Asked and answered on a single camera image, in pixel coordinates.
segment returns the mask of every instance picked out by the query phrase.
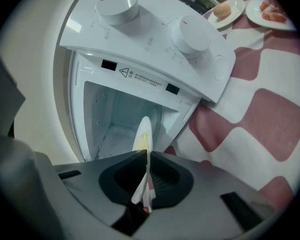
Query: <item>red and white tablecloth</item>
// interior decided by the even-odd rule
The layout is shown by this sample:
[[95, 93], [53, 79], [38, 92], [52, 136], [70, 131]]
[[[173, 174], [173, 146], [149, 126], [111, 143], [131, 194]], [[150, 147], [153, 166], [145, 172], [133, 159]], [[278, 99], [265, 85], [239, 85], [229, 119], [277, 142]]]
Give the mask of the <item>red and white tablecloth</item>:
[[281, 210], [300, 185], [300, 39], [245, 12], [220, 32], [236, 55], [230, 80], [166, 152], [232, 173]]

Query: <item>warning label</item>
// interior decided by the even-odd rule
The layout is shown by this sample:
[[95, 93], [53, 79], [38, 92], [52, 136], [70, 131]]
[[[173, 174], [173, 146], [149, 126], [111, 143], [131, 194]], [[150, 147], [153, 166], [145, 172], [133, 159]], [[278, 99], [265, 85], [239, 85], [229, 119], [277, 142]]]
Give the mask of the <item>warning label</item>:
[[152, 74], [131, 67], [119, 69], [116, 71], [115, 76], [125, 81], [142, 85], [157, 92], [162, 92], [165, 90], [168, 84], [166, 81]]
[[125, 78], [127, 78], [129, 68], [120, 69], [119, 71]]

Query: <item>white plate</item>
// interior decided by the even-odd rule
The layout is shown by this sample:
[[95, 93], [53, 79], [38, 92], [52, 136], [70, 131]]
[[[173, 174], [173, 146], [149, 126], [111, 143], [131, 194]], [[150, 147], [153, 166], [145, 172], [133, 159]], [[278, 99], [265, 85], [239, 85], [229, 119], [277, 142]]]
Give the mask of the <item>white plate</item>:
[[229, 25], [230, 23], [234, 22], [245, 9], [245, 2], [243, 0], [227, 0], [224, 3], [230, 5], [231, 7], [231, 14], [228, 17], [220, 19], [217, 18], [215, 14], [212, 12], [208, 18], [208, 21], [216, 29], [221, 29]]
[[285, 31], [296, 31], [296, 27], [293, 22], [288, 19], [285, 23], [270, 21], [262, 18], [262, 12], [260, 11], [260, 5], [264, 0], [251, 0], [246, 7], [246, 16], [255, 24], [262, 27], [275, 29], [275, 30], [285, 30]]

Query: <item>tablecloth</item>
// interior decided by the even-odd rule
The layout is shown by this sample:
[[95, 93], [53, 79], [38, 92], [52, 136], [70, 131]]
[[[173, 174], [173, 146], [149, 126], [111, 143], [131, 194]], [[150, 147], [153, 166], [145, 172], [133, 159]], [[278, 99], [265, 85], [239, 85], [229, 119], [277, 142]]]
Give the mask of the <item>tablecloth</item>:
[[220, 167], [282, 210], [300, 186], [300, 39], [245, 11], [220, 33], [236, 55], [229, 82], [217, 104], [198, 105], [166, 152]]

